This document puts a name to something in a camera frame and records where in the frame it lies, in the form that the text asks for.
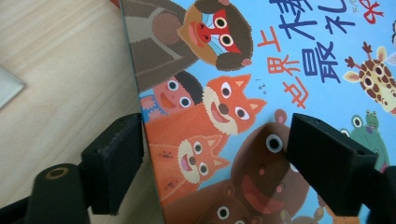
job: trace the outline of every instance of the cartoon fox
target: cartoon fox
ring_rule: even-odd
[[[210,80],[200,104],[146,123],[148,141],[175,146],[196,135],[221,135],[217,147],[223,148],[231,134],[249,129],[266,105],[264,100],[248,99],[243,93],[249,80],[250,75]]]
[[[198,190],[199,185],[230,164],[218,157],[221,135],[194,136],[173,147],[149,144],[162,205]]]

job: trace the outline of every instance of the picture book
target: picture book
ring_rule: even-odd
[[[337,217],[286,159],[293,113],[396,162],[396,5],[121,0],[166,223]]]

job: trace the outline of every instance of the animal ear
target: animal ear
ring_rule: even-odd
[[[262,99],[248,99],[248,102],[253,111],[261,111],[267,105],[267,102]]]
[[[379,47],[378,50],[376,51],[376,58],[380,62],[384,62],[387,59],[387,51],[383,46]]]
[[[250,74],[234,77],[234,80],[235,84],[243,90],[250,81]]]
[[[230,0],[219,0],[219,2],[220,2],[221,4],[223,4],[224,6],[230,5]]]
[[[264,224],[264,220],[262,220],[262,217],[256,216],[251,219],[251,223],[252,224]]]
[[[286,120],[288,119],[288,114],[283,109],[278,109],[275,112],[275,121],[281,124],[285,124]]]
[[[360,80],[359,75],[353,71],[346,72],[344,74],[344,79],[349,82],[358,82]]]
[[[230,165],[230,162],[222,157],[215,156],[213,162],[215,163],[216,169],[221,169]]]
[[[207,136],[205,139],[207,141],[207,144],[211,148],[214,148],[219,144],[219,141],[221,140],[221,138],[222,138],[221,135],[211,135],[211,136]]]
[[[287,223],[287,224],[291,223],[291,217],[290,217],[289,213],[285,209],[283,209],[280,212],[280,218],[282,219],[282,221],[284,223]]]
[[[319,221],[323,218],[323,215],[324,215],[323,208],[322,208],[322,207],[319,207],[319,208],[317,209],[317,211],[315,211],[314,220],[315,220],[316,222],[319,222]]]
[[[233,186],[233,184],[228,183],[224,186],[224,194],[226,197],[233,197],[233,195],[235,194],[235,187]]]
[[[246,66],[252,65],[252,64],[253,64],[253,61],[251,61],[251,59],[244,59],[244,60],[241,62],[241,64],[242,64],[244,67],[246,67]]]

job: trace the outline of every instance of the cartoon mouth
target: cartoon mouth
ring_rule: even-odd
[[[185,171],[191,171],[191,167],[189,165],[189,161],[187,160],[187,155],[181,158],[181,168]]]
[[[250,205],[262,214],[271,214],[283,208],[283,202],[263,195],[247,175],[242,179],[242,191]]]
[[[366,127],[366,132],[367,132],[367,133],[373,133],[373,129],[374,129],[373,126]]]
[[[210,111],[212,112],[213,118],[220,123],[226,123],[228,120],[224,118],[220,112],[218,111],[218,108],[216,107],[215,103],[212,103],[212,106],[210,106]]]
[[[163,106],[165,106],[166,108],[175,108],[175,105],[172,104],[172,102],[170,100],[168,100],[168,98],[166,98],[166,95],[164,93],[161,93],[161,103],[163,103]]]
[[[202,47],[203,45],[202,45],[202,43],[198,40],[198,37],[197,37],[198,34],[196,34],[195,26],[196,26],[196,22],[195,22],[195,21],[193,21],[192,23],[190,23],[190,26],[189,26],[189,37],[190,37],[191,42],[192,42],[194,45],[196,45],[196,46],[198,46],[198,47]]]

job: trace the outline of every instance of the wood grain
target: wood grain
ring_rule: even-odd
[[[1,0],[0,66],[26,84],[0,110],[0,207],[140,111],[120,11],[107,0]],[[120,215],[92,223],[162,223],[148,155]]]

